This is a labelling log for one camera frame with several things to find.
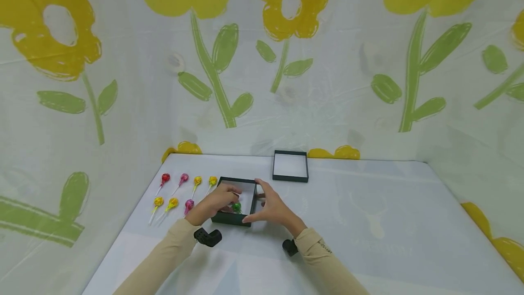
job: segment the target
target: fabric wall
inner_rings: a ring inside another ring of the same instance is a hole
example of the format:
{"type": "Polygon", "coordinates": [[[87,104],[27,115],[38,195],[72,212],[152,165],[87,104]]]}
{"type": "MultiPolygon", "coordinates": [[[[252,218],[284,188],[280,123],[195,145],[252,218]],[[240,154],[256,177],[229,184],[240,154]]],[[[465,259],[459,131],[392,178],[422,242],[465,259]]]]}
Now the fabric wall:
{"type": "Polygon", "coordinates": [[[2,294],[79,294],[171,143],[125,3],[0,0],[2,294]]]}
{"type": "Polygon", "coordinates": [[[0,0],[0,289],[79,292],[168,147],[427,161],[520,273],[523,9],[0,0]]]}

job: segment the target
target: flower stem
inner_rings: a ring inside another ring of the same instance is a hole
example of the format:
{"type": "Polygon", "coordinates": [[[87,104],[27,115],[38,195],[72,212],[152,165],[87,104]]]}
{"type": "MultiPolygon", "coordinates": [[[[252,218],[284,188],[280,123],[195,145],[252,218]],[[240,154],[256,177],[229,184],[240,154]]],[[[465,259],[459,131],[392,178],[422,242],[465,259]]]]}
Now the flower stem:
{"type": "Polygon", "coordinates": [[[271,92],[274,94],[277,92],[280,81],[282,80],[282,75],[284,73],[284,67],[286,67],[287,60],[287,50],[289,49],[289,39],[284,40],[284,47],[282,48],[282,56],[280,56],[280,65],[278,66],[277,75],[271,86],[271,92]]]}
{"type": "Polygon", "coordinates": [[[420,80],[420,56],[424,39],[425,20],[428,13],[424,11],[417,20],[408,46],[406,67],[406,100],[400,129],[398,132],[410,132],[413,125],[413,113],[417,105],[418,81],[420,80]]]}
{"type": "Polygon", "coordinates": [[[486,97],[480,99],[480,101],[476,102],[473,106],[475,106],[476,109],[483,109],[484,107],[488,106],[495,99],[499,98],[500,95],[508,91],[511,85],[513,85],[514,82],[517,81],[522,75],[524,75],[524,63],[520,64],[520,66],[513,73],[511,73],[511,75],[504,82],[502,82],[499,87],[496,87],[486,97]]]}
{"type": "Polygon", "coordinates": [[[91,102],[91,106],[93,108],[93,115],[95,116],[95,123],[96,123],[96,132],[98,133],[99,144],[101,146],[106,142],[106,139],[104,139],[104,129],[102,128],[102,125],[101,125],[100,113],[99,113],[98,106],[96,105],[95,94],[93,92],[93,88],[91,87],[91,84],[89,83],[89,79],[87,78],[86,72],[82,73],[82,81],[84,82],[84,85],[86,86],[87,95],[89,96],[89,101],[91,102]]]}
{"type": "Polygon", "coordinates": [[[193,29],[193,39],[195,42],[196,53],[200,59],[200,63],[206,72],[209,82],[215,91],[215,98],[217,99],[218,109],[222,113],[222,118],[226,128],[236,128],[237,122],[235,121],[235,116],[231,113],[231,106],[227,100],[227,96],[224,92],[224,87],[222,87],[222,82],[218,77],[217,69],[215,69],[209,54],[207,53],[206,46],[204,45],[204,40],[202,40],[202,34],[198,26],[197,16],[194,12],[191,12],[191,26],[193,29]]]}
{"type": "Polygon", "coordinates": [[[72,247],[84,227],[42,209],[0,196],[0,229],[72,247]]]}

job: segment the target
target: pink lollipop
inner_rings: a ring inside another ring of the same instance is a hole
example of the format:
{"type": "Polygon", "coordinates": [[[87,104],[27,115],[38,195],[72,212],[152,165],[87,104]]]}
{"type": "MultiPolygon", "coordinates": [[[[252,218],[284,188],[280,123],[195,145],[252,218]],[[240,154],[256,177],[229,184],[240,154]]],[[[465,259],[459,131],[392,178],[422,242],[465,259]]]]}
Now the pink lollipop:
{"type": "Polygon", "coordinates": [[[187,180],[189,180],[189,175],[187,173],[183,173],[181,176],[180,176],[180,182],[178,183],[178,187],[175,189],[175,191],[173,191],[173,194],[171,194],[171,197],[173,195],[175,195],[176,191],[180,188],[180,186],[186,182],[187,180]]]}
{"type": "Polygon", "coordinates": [[[193,199],[188,199],[186,201],[186,210],[184,211],[184,215],[187,214],[187,212],[189,212],[193,206],[195,206],[195,202],[193,201],[193,199]]]}
{"type": "Polygon", "coordinates": [[[158,195],[159,192],[161,192],[161,189],[163,187],[163,184],[165,184],[166,182],[168,182],[169,180],[171,179],[171,175],[169,175],[169,173],[165,173],[162,175],[162,182],[161,182],[161,186],[159,187],[158,191],[156,191],[156,195],[158,195]]]}

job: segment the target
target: open box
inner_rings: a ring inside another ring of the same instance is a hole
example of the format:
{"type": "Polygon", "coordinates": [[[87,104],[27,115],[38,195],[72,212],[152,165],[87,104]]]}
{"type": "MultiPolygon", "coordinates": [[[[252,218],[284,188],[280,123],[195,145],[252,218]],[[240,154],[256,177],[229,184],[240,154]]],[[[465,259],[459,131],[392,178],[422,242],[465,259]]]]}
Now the open box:
{"type": "Polygon", "coordinates": [[[256,201],[257,201],[257,184],[255,180],[249,179],[239,179],[239,178],[228,178],[220,177],[218,185],[221,182],[226,182],[228,184],[234,185],[242,189],[242,194],[239,196],[239,202],[242,206],[241,213],[232,213],[232,212],[223,212],[218,211],[211,221],[215,223],[225,223],[235,226],[244,226],[251,227],[251,223],[242,223],[242,220],[249,214],[255,213],[256,201]]]}
{"type": "Polygon", "coordinates": [[[273,158],[273,180],[307,182],[307,153],[275,150],[273,158]]]}

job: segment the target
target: black box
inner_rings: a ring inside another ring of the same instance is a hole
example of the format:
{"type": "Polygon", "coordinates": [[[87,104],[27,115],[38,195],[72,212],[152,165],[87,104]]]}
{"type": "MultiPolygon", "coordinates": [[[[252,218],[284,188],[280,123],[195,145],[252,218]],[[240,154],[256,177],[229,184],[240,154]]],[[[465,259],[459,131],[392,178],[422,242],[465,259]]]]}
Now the black box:
{"type": "MultiPolygon", "coordinates": [[[[222,181],[231,181],[231,183],[234,184],[234,182],[238,183],[248,183],[253,185],[253,198],[251,202],[251,211],[249,211],[249,214],[255,213],[255,208],[257,205],[257,184],[255,180],[248,180],[248,179],[238,179],[238,178],[227,178],[227,177],[220,177],[220,180],[218,181],[217,187],[221,184],[222,181]]],[[[231,224],[235,226],[244,226],[244,227],[251,227],[251,223],[242,223],[242,220],[248,214],[244,214],[244,210],[242,210],[242,214],[239,213],[230,213],[230,212],[222,212],[218,211],[213,218],[211,218],[211,221],[215,223],[225,223],[225,224],[231,224]]]]}
{"type": "Polygon", "coordinates": [[[275,156],[273,156],[273,180],[282,181],[294,181],[294,182],[307,182],[309,181],[309,168],[307,167],[307,153],[306,152],[294,152],[287,150],[276,150],[275,156]],[[290,163],[295,165],[289,172],[286,171],[286,167],[280,167],[279,165],[286,165],[290,163]]]}

